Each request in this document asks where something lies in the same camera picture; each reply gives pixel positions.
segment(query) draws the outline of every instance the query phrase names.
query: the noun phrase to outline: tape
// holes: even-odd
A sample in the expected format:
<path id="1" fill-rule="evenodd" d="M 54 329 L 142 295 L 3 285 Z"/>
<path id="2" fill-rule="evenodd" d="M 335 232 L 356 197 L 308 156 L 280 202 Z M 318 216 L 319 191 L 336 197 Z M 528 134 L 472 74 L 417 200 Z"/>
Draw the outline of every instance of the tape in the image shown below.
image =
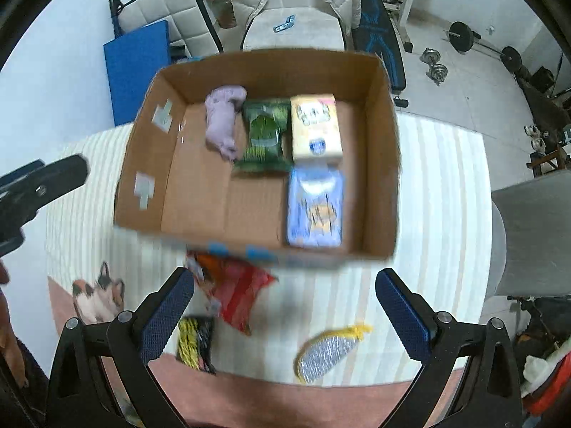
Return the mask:
<path id="1" fill-rule="evenodd" d="M 164 107 L 156 105 L 155 113 L 152 116 L 152 123 L 163 132 L 168 133 L 171 128 L 172 117 L 170 116 L 172 101 L 167 100 Z"/>
<path id="2" fill-rule="evenodd" d="M 142 172 L 135 176 L 135 195 L 139 197 L 139 209 L 147 210 L 148 201 L 155 194 L 155 179 Z"/>

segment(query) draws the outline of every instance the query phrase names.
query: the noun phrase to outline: yellow and black package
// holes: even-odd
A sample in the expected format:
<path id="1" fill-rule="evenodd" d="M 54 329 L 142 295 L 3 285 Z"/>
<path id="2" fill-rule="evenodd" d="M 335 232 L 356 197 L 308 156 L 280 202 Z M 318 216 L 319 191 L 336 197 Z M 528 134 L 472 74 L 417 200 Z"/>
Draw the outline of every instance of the yellow and black package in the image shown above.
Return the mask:
<path id="1" fill-rule="evenodd" d="M 213 317 L 183 317 L 179 321 L 177 359 L 196 370 L 216 373 L 210 362 L 213 328 Z"/>

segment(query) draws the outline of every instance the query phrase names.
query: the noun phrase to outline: blue gripper pad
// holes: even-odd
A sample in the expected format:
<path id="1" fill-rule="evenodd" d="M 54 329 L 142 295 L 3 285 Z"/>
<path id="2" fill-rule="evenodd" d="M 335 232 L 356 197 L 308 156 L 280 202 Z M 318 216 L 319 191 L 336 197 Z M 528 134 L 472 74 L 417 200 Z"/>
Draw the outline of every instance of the blue gripper pad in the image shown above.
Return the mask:
<path id="1" fill-rule="evenodd" d="M 139 333 L 139 356 L 145 365 L 161 356 L 193 293 L 194 278 L 190 271 L 180 267 L 165 282 L 161 290 L 150 294 L 141 304 L 140 308 L 145 306 L 145 302 L 148 307 L 153 308 Z M 158 304 L 153 301 L 161 297 L 163 299 Z"/>
<path id="2" fill-rule="evenodd" d="M 387 270 L 390 269 L 381 270 L 377 275 L 375 281 L 377 299 L 395 328 L 408 356 L 424 363 L 430 357 L 430 331 L 405 296 L 406 293 L 412 293 L 401 291 Z"/>

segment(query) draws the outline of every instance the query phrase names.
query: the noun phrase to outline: cardboard box flap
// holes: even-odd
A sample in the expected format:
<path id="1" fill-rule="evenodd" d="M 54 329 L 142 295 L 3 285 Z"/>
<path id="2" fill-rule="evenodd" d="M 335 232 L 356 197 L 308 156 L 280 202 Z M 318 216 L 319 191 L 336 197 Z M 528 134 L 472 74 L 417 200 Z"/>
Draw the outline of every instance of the cardboard box flap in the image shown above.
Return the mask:
<path id="1" fill-rule="evenodd" d="M 117 225 L 160 231 L 172 154 L 185 109 L 186 103 L 159 72 L 149 86 L 127 143 L 115 196 Z"/>
<path id="2" fill-rule="evenodd" d="M 312 49 L 222 53 L 161 72 L 189 103 L 204 102 L 222 85 L 241 85 L 248 98 L 332 93 L 342 101 L 364 102 L 379 66 L 376 56 Z"/>
<path id="3" fill-rule="evenodd" d="M 395 116 L 384 64 L 371 82 L 368 117 Z M 367 121 L 367 208 L 363 250 L 373 257 L 393 255 L 398 230 L 400 149 L 396 120 Z"/>

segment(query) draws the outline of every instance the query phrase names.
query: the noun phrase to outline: purple plush toy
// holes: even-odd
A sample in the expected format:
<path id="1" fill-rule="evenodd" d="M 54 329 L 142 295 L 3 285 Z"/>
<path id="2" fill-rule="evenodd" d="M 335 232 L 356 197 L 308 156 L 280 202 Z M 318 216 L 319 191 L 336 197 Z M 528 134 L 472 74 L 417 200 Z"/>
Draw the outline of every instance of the purple plush toy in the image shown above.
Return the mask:
<path id="1" fill-rule="evenodd" d="M 239 85 L 226 85 L 212 90 L 206 105 L 206 141 L 218 148 L 222 157 L 233 161 L 238 157 L 234 141 L 236 111 L 246 99 L 246 89 Z"/>

